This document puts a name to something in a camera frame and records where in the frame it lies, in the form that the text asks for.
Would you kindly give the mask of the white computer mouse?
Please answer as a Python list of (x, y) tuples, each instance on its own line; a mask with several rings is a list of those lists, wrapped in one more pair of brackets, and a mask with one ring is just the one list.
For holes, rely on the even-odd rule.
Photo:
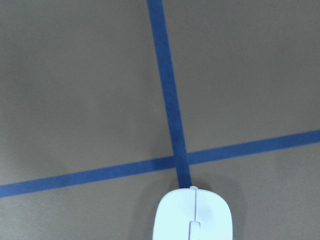
[(196, 186), (168, 192), (160, 200), (153, 240), (232, 240), (233, 221), (227, 202)]

